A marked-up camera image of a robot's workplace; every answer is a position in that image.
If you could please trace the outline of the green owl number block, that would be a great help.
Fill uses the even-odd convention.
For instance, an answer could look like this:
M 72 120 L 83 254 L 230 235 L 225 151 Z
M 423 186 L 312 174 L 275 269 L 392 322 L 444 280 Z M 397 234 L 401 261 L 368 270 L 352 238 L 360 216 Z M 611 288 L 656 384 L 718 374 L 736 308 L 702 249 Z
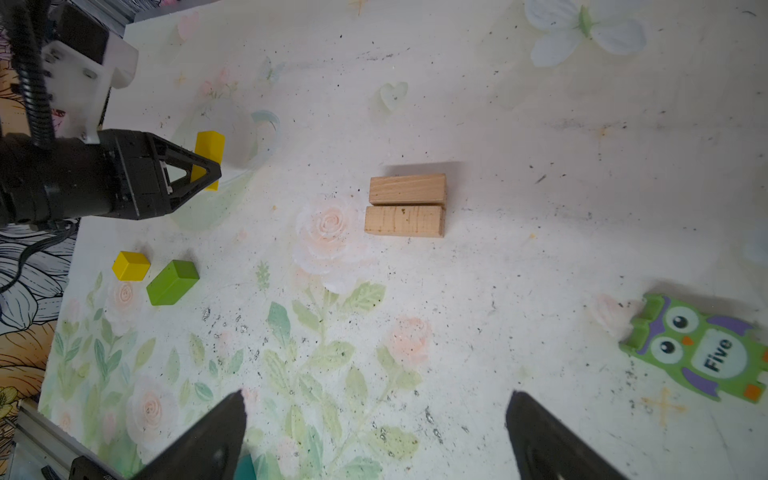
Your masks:
M 756 404 L 767 386 L 767 346 L 755 327 L 709 314 L 665 294 L 646 294 L 640 314 L 619 343 L 626 354 L 665 371 L 677 384 L 713 401 L 722 393 Z

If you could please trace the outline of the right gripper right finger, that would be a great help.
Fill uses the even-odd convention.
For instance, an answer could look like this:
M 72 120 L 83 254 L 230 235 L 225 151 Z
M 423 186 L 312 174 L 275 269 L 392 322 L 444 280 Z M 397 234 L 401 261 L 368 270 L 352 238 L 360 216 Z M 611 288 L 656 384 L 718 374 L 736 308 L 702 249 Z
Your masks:
M 624 477 L 526 392 L 512 393 L 505 425 L 522 479 Z

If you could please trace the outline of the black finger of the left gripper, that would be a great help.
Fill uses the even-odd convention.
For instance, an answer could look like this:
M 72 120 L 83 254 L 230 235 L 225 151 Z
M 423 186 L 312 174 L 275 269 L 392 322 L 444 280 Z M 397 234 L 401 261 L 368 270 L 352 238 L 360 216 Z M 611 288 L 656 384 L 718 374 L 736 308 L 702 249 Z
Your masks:
M 221 178 L 221 166 L 155 134 L 145 135 L 148 165 L 143 192 L 145 210 L 173 213 Z

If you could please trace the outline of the lime green block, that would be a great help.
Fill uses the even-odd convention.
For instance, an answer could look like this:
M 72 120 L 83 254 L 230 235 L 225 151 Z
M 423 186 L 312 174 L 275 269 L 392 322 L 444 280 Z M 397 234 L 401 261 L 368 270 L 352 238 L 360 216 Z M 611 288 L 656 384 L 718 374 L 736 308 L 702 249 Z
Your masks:
M 172 260 L 146 287 L 152 306 L 175 305 L 199 280 L 191 261 Z

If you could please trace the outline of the natural wood block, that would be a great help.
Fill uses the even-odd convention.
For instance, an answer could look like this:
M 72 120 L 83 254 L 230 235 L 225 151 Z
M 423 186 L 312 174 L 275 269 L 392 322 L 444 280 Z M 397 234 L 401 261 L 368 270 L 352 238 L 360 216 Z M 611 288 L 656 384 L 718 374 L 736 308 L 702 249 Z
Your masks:
M 447 199 L 445 174 L 373 177 L 369 202 L 374 206 L 444 205 Z
M 440 205 L 369 206 L 364 230 L 371 235 L 442 238 L 445 209 Z

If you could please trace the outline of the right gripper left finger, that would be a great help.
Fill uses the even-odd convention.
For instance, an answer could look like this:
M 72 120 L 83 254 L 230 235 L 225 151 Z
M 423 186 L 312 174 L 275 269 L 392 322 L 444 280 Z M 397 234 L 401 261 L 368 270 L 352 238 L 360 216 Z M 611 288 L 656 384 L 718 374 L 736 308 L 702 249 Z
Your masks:
M 246 422 L 244 398 L 238 390 L 223 398 L 134 479 L 233 479 Z

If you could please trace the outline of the yellow long block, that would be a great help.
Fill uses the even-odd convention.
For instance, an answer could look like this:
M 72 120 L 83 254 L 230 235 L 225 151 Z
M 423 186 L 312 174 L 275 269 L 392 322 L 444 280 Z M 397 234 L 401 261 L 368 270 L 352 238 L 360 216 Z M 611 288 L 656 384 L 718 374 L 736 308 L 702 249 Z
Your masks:
M 221 165 L 226 146 L 226 137 L 215 131 L 199 132 L 196 137 L 194 153 L 207 160 Z M 191 181 L 196 181 L 205 175 L 206 171 L 199 166 L 193 166 Z M 218 180 L 209 185 L 206 190 L 218 191 Z

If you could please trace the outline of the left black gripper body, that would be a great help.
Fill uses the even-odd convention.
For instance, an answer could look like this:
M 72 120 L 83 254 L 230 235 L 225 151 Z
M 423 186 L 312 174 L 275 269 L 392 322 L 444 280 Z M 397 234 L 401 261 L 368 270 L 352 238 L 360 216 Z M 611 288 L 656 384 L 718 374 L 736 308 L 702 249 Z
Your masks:
M 50 150 L 23 134 L 1 139 L 1 225 L 48 228 L 88 216 L 143 220 L 172 210 L 165 172 L 172 144 L 154 134 L 107 130 L 100 142 L 59 139 Z

